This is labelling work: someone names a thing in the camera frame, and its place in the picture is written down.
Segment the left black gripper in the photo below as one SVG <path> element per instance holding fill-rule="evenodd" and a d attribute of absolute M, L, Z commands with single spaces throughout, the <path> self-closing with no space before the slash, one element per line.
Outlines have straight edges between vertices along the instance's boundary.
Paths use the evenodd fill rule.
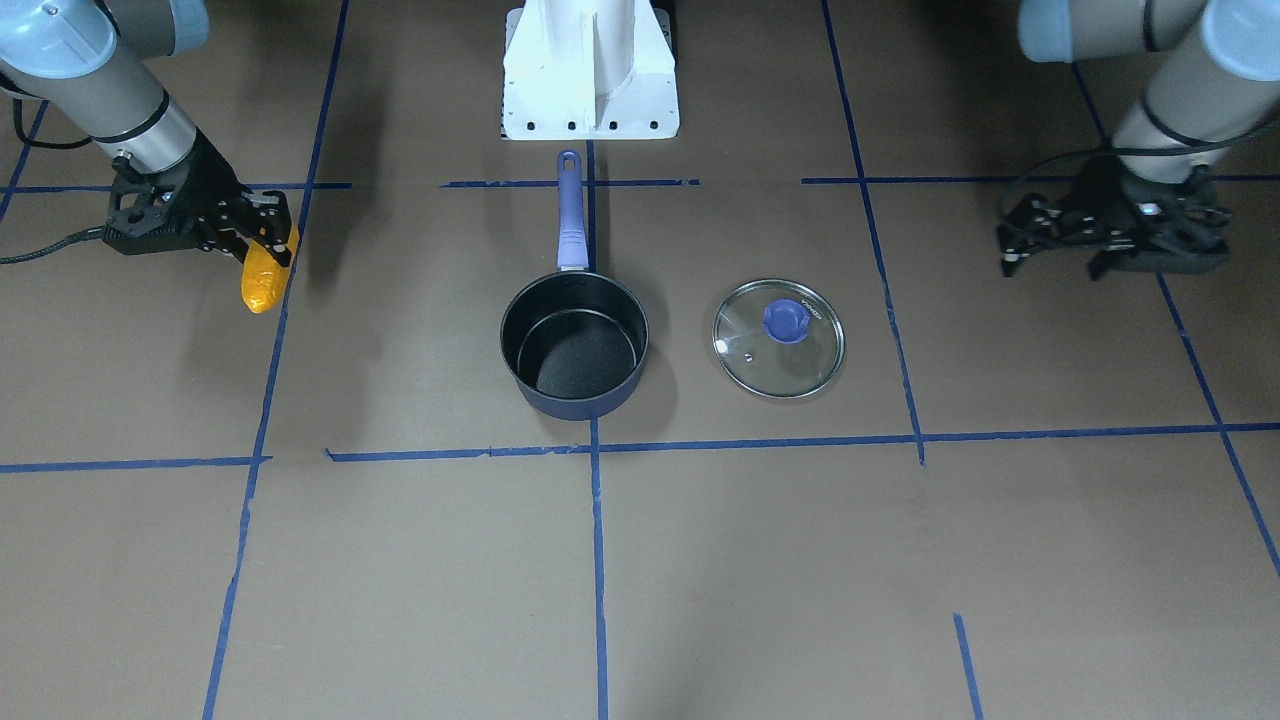
<path fill-rule="evenodd" d="M 1108 228 L 1117 243 L 1105 250 L 1105 270 L 1206 274 L 1230 258 L 1225 229 L 1233 213 L 1219 201 L 1212 172 L 1194 164 L 1178 184 L 1139 177 L 1117 163 Z"/>

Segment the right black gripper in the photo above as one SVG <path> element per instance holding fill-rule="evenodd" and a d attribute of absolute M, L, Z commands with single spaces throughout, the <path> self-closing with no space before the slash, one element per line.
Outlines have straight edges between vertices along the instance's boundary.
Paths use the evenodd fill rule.
<path fill-rule="evenodd" d="M 255 223 L 270 227 L 292 227 L 288 199 L 283 192 L 248 192 L 230 163 L 198 131 L 189 154 L 173 168 L 156 176 L 157 191 L 169 192 L 165 217 L 157 237 L 151 240 L 155 252 L 178 250 L 216 251 L 248 265 L 274 263 L 292 266 L 293 229 L 262 234 L 241 234 L 244 209 L 252 211 Z"/>

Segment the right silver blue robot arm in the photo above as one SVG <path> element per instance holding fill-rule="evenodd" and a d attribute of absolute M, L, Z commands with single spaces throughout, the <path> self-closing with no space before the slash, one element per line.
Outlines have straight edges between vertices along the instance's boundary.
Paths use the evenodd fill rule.
<path fill-rule="evenodd" d="M 108 219 L 84 232 L 124 255 L 198 249 L 292 264 L 279 191 L 255 193 L 147 68 L 209 37 L 201 1 L 5 1 L 3 88 L 63 111 L 110 156 Z"/>

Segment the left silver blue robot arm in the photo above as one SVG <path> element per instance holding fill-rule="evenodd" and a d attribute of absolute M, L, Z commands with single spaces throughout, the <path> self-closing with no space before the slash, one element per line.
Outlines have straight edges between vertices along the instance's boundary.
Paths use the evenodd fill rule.
<path fill-rule="evenodd" d="M 1001 270 L 1050 250 L 1110 272 L 1198 275 L 1228 260 L 1231 213 L 1213 164 L 1277 122 L 1275 1 L 1024 1 L 1018 40 L 1039 63 L 1135 53 L 1164 61 L 1071 188 L 997 206 Z"/>

